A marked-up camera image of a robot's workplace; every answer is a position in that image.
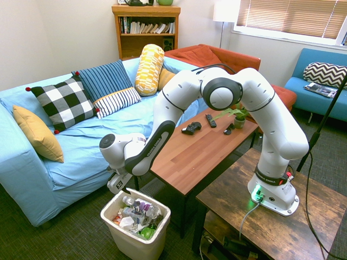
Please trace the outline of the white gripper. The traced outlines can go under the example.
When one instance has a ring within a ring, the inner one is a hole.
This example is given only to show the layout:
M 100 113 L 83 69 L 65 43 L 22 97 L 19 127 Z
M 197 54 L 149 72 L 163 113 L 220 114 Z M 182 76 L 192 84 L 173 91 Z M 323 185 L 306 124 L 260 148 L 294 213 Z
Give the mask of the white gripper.
M 117 174 L 114 172 L 108 179 L 106 186 L 113 194 L 117 194 L 125 187 L 125 185 L 129 182 L 131 178 L 132 175 L 129 173 Z M 131 194 L 131 192 L 127 190 L 127 188 L 124 188 L 124 192 Z

